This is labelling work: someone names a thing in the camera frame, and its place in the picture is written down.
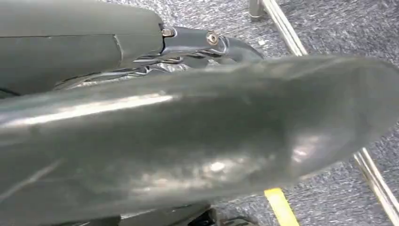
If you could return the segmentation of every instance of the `yellow tape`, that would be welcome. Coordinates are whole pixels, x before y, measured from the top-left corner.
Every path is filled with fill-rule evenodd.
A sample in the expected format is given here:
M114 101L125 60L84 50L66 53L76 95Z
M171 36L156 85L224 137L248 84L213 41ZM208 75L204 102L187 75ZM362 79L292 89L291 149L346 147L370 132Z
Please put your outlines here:
M281 189L265 190L264 196L269 200L280 226L299 226Z

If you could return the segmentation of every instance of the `gray carpet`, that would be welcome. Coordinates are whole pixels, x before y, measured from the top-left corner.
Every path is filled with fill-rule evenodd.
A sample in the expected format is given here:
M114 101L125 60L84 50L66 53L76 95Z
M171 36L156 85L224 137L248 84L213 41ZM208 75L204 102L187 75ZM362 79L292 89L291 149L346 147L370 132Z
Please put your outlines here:
M251 23L246 0L108 0L156 11L166 23L210 29L237 37L267 57L288 55L272 21ZM399 1L282 0L283 11L311 54L379 57L399 66ZM387 183L399 195L399 127L370 144ZM261 195L216 204L224 218L248 216L278 225ZM352 160L339 163L285 193L303 226L391 225Z

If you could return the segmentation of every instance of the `hex bolt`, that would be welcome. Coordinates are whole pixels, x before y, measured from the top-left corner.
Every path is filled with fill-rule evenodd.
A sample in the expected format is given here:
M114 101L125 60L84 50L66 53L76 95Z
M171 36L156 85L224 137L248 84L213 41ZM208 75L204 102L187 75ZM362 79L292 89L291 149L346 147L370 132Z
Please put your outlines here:
M213 32L213 31L209 31L207 33L207 42L211 45L211 46L215 46L219 43L219 36Z

